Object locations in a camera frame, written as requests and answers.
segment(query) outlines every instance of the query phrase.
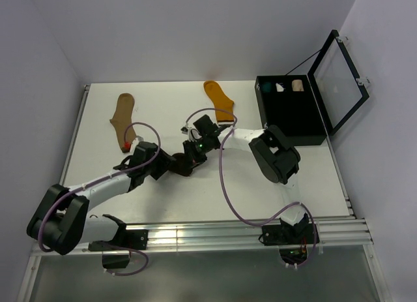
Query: white wall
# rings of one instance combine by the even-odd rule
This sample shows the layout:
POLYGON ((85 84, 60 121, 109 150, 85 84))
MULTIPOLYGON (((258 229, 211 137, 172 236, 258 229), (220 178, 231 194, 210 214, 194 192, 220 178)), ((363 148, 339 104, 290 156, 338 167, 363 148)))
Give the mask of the white wall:
POLYGON ((81 86, 31 0, 0 0, 0 300, 14 301, 26 226, 59 180, 81 86))
POLYGON ((84 82, 287 72, 354 0, 33 0, 84 82))
POLYGON ((335 142, 395 301, 417 301, 417 0, 356 0, 341 32, 373 82, 335 142))

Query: open lid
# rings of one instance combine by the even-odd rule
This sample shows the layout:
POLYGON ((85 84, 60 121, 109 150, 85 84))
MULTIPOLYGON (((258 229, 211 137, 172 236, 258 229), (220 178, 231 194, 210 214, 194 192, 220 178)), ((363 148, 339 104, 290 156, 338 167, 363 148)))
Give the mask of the open lid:
POLYGON ((332 30, 328 36, 308 78, 330 136, 369 98, 337 30, 332 30))

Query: white object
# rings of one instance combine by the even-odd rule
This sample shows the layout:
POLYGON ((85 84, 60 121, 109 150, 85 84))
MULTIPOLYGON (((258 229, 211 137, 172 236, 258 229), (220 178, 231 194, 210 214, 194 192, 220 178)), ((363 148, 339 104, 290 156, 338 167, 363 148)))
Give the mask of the white object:
MULTIPOLYGON (((275 189, 281 193, 281 197, 283 200, 284 205, 289 205, 293 202, 299 202, 302 197, 300 193, 300 188, 298 186, 298 175, 294 174, 288 179, 287 184, 277 183, 275 185, 275 189)), ((286 210, 281 215, 281 219, 294 226, 295 224, 299 223, 300 220, 304 217, 304 214, 306 212, 304 211, 304 208, 302 206, 293 206, 286 210)))
POLYGON ((284 91, 284 87, 282 85, 280 85, 279 83, 276 83, 275 86, 276 86, 276 91, 278 91, 278 92, 283 92, 284 91))
MULTIPOLYGON (((254 81, 218 82, 225 94, 235 101, 237 127, 262 129, 254 81)), ((64 185, 75 185, 106 173, 124 158, 118 147, 109 118, 117 97, 128 92, 135 98, 132 121, 152 125, 162 139, 162 149, 169 154, 183 152, 187 136, 180 128, 185 119, 200 108, 212 107, 203 82, 100 83, 92 84, 64 185)), ((215 121, 215 114, 207 114, 215 121)), ((190 120, 193 123, 203 115, 190 120)), ((145 141, 156 142, 146 127, 135 126, 145 141)), ((297 147, 301 155, 298 184, 300 201, 314 217, 349 216, 341 185, 327 141, 320 146, 297 147)), ((225 184, 233 205, 246 219, 265 219, 285 206, 282 190, 275 189, 259 171, 253 155, 246 151, 225 150, 225 184)), ((94 209, 95 214, 112 214, 129 222, 199 222, 236 220, 228 208, 218 175, 218 152, 208 154, 204 165, 191 177, 166 173, 158 181, 147 177, 137 189, 114 197, 94 209)))

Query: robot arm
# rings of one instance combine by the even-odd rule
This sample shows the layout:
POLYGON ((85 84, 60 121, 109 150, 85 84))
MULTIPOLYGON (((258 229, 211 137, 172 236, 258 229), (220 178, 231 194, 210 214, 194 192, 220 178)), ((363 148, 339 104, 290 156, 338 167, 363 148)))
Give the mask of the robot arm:
MULTIPOLYGON (((59 204, 58 210, 49 217, 42 235, 43 244, 64 255, 78 243, 108 241, 109 244, 117 246, 135 243, 136 240, 129 239, 135 236, 126 233, 126 224, 123 221, 111 215, 87 219, 89 210, 114 196, 134 190, 148 175, 157 180, 169 170, 189 176, 194 168, 207 160, 206 154, 209 151, 220 148, 221 142, 231 129, 234 131, 225 148, 252 152, 264 176, 271 182, 277 183, 277 189, 279 186, 284 187, 280 192, 285 193, 285 203, 298 199, 296 173, 299 169, 300 155, 289 144, 280 129, 274 126, 265 130, 218 127, 207 115, 198 119, 194 126, 194 132, 186 127, 182 129, 189 135, 188 140, 183 142, 184 153, 170 156, 160 149, 150 164, 136 168, 149 161, 158 150, 155 143, 139 142, 134 154, 126 157, 120 165, 108 173, 108 175, 118 175, 88 188, 85 185, 68 188, 61 185, 51 186, 28 225, 27 234, 38 239, 41 223, 52 205, 64 194, 72 192, 72 189, 83 187, 84 190, 71 194, 59 204)), ((305 218, 301 207, 288 209, 281 216, 285 223, 294 227, 305 218)))
POLYGON ((38 239, 41 223, 52 205, 72 189, 83 187, 84 190, 71 194, 60 203, 58 210, 49 217, 44 228, 43 244, 65 255, 78 243, 109 241, 118 246, 129 243, 130 241, 126 240, 126 224, 123 221, 111 215, 87 219, 87 213, 114 196, 134 190, 144 182, 148 175, 157 180, 166 173, 175 159, 161 149, 150 164, 135 168, 150 160, 157 150, 158 146, 155 143, 139 142, 134 154, 126 157, 120 165, 107 174, 119 175, 91 187, 87 188, 85 184, 68 188, 61 185, 51 186, 29 222, 27 234, 33 239, 38 239))

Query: brown sock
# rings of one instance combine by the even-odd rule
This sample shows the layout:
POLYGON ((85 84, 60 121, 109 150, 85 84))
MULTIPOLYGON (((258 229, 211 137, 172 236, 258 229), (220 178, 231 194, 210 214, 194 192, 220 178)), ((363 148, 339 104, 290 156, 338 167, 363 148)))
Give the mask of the brown sock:
MULTIPOLYGON (((224 94, 217 82, 213 82, 212 80, 205 82, 203 87, 215 108, 233 113, 234 102, 224 94)), ((232 115, 219 111, 216 111, 216 119, 218 123, 230 123, 235 121, 235 118, 232 115)))
POLYGON ((124 143, 124 132, 128 125, 132 123, 132 112, 135 105, 134 97, 129 93, 122 93, 117 99, 117 105, 113 118, 110 123, 116 130, 117 142, 123 153, 130 151, 130 145, 136 138, 136 133, 133 127, 128 129, 126 133, 126 143, 124 143))

